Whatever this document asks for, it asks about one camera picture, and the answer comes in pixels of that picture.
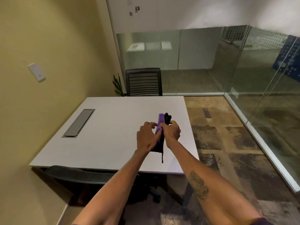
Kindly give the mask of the person's right hand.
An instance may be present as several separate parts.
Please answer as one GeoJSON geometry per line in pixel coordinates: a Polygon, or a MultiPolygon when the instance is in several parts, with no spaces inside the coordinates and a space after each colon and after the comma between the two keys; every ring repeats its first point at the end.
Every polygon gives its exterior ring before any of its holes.
{"type": "Polygon", "coordinates": [[[167,144],[167,147],[172,150],[173,145],[178,143],[178,139],[180,137],[181,129],[176,121],[170,121],[168,130],[164,131],[164,137],[167,144]]]}

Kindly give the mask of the green potted plant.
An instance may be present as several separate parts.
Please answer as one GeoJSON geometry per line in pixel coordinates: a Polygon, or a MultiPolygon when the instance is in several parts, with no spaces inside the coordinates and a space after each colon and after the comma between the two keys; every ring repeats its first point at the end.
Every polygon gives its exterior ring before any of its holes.
{"type": "Polygon", "coordinates": [[[115,75],[113,75],[113,84],[114,84],[114,91],[116,93],[117,96],[120,96],[120,97],[126,97],[127,96],[127,93],[124,93],[123,92],[123,88],[122,88],[122,85],[121,85],[121,78],[119,76],[119,73],[118,73],[118,77],[116,78],[115,75]]]}

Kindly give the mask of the small photos on wall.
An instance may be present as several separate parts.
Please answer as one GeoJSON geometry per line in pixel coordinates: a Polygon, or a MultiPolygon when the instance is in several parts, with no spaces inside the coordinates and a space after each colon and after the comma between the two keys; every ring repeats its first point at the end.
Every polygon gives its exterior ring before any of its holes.
{"type": "Polygon", "coordinates": [[[134,16],[140,12],[141,9],[140,0],[127,0],[127,8],[129,16],[134,16]]]}

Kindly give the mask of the blue patterned panel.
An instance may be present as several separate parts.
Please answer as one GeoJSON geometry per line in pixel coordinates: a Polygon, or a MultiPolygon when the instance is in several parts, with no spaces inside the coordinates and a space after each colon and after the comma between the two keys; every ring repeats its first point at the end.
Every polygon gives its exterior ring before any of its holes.
{"type": "Polygon", "coordinates": [[[287,37],[272,68],[300,83],[300,37],[287,37]]]}

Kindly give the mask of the black slatted-back office chair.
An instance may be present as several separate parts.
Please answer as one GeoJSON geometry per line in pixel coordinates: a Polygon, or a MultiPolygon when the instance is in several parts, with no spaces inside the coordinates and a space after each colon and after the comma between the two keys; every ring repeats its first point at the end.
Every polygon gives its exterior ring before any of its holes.
{"type": "Polygon", "coordinates": [[[160,68],[127,69],[128,97],[163,96],[160,68]]]}

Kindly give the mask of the dark purple sleeve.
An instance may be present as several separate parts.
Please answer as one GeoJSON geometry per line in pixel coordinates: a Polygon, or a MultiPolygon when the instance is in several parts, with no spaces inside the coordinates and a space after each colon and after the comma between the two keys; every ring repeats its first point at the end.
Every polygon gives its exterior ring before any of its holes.
{"type": "Polygon", "coordinates": [[[261,217],[255,219],[250,225],[274,225],[273,223],[269,222],[266,218],[261,217]]]}

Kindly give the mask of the person's right forearm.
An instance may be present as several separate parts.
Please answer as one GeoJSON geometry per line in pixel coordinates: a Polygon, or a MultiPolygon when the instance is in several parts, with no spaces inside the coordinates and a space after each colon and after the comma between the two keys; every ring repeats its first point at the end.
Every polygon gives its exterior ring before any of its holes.
{"type": "Polygon", "coordinates": [[[219,173],[197,160],[181,143],[171,150],[212,225],[250,225],[259,211],[219,173]]]}

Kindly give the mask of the white wall switch plate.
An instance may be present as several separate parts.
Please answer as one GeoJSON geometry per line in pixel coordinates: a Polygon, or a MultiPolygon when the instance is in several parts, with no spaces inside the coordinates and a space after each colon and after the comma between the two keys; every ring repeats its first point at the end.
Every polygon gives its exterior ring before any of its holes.
{"type": "Polygon", "coordinates": [[[46,80],[46,77],[43,73],[43,71],[41,70],[41,68],[39,67],[38,64],[36,63],[31,63],[28,65],[28,69],[32,72],[32,74],[34,75],[35,79],[40,83],[46,80]]]}

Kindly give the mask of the person's left hand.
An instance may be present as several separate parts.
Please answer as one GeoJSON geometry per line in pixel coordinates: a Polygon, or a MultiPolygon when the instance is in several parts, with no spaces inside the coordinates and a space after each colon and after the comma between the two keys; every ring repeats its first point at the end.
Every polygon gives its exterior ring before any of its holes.
{"type": "Polygon", "coordinates": [[[148,154],[156,145],[156,142],[159,140],[160,135],[161,132],[153,135],[144,135],[142,125],[140,127],[140,130],[137,132],[137,150],[148,154]]]}

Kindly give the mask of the black mesh office chair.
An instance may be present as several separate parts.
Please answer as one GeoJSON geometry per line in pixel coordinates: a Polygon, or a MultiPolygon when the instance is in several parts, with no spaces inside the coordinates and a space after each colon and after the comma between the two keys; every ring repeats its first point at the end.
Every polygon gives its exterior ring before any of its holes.
{"type": "MultiPolygon", "coordinates": [[[[99,186],[104,186],[116,174],[116,172],[87,171],[58,165],[47,168],[45,173],[60,181],[99,186]]],[[[154,203],[159,204],[161,195],[156,191],[156,188],[157,177],[137,174],[127,204],[146,201],[149,195],[152,196],[154,203]]]]}

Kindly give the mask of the purple and black sock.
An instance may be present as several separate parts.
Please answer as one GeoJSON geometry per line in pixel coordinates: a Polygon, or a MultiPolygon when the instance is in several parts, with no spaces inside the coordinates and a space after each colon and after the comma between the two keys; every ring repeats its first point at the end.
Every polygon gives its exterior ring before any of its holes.
{"type": "Polygon", "coordinates": [[[163,128],[161,127],[161,123],[165,123],[166,125],[170,124],[172,116],[169,115],[168,113],[160,113],[158,116],[158,126],[156,128],[156,132],[161,132],[159,140],[156,142],[156,145],[151,149],[151,152],[158,152],[161,153],[162,156],[162,163],[163,163],[163,145],[164,145],[164,131],[163,128]]]}

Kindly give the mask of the dark table leg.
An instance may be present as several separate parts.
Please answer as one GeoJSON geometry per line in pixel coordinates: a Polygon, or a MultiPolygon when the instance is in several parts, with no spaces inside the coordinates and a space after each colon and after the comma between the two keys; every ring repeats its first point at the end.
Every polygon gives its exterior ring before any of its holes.
{"type": "Polygon", "coordinates": [[[182,199],[182,206],[187,208],[190,202],[190,199],[192,198],[193,195],[193,188],[191,186],[191,184],[188,182],[184,195],[183,195],[183,199],[182,199]]]}

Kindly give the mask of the person's left forearm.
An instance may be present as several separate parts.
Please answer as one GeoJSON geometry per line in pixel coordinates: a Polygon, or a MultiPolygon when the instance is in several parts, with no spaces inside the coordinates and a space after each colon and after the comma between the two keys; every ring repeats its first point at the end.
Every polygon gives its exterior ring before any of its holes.
{"type": "Polygon", "coordinates": [[[118,225],[138,171],[149,154],[145,147],[133,156],[95,194],[75,218],[72,225],[118,225]]]}

